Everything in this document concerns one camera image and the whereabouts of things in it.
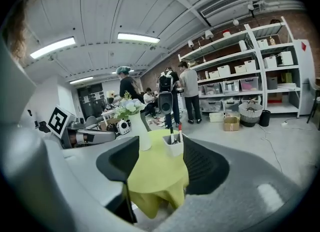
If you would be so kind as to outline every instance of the pen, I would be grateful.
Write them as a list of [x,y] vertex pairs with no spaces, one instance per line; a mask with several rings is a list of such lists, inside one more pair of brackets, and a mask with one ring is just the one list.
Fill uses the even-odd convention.
[[174,129],[172,126],[170,127],[170,135],[171,135],[171,145],[172,145],[175,142]]
[[180,138],[180,143],[184,141],[184,138],[182,137],[182,125],[179,124],[179,138]]

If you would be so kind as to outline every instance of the bottle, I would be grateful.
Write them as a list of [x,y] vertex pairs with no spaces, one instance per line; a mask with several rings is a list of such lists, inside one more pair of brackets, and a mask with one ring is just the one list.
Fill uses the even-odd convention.
[[271,44],[271,45],[275,45],[275,44],[276,44],[274,38],[272,38],[271,36],[270,36],[270,38],[269,38],[269,41],[270,41],[270,44]]

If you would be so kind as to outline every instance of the hair net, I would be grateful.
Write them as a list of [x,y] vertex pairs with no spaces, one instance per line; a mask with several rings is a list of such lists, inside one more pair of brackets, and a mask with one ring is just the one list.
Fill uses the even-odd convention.
[[120,74],[120,73],[128,73],[131,70],[131,68],[129,66],[119,66],[115,73],[116,74]]

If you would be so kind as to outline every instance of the ceiling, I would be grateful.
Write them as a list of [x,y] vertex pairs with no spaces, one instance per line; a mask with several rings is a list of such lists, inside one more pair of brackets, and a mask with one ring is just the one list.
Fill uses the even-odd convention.
[[[217,1],[30,0],[25,71],[36,83],[56,74],[67,82],[88,76],[94,76],[91,84],[112,80],[112,71],[120,65],[131,66],[132,75],[139,76],[205,29],[248,15],[242,4],[242,8],[227,7],[203,18],[199,11]],[[302,8],[297,0],[262,1],[263,9],[257,12]],[[119,41],[118,32],[159,37],[160,42]],[[76,46],[38,60],[30,57],[30,53],[71,36]]]

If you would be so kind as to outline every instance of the white vase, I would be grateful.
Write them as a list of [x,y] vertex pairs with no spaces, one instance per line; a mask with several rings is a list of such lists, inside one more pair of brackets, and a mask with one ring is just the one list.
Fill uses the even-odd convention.
[[131,130],[134,136],[139,136],[139,149],[146,151],[151,148],[151,140],[149,138],[148,131],[141,120],[140,113],[129,115],[131,122]]

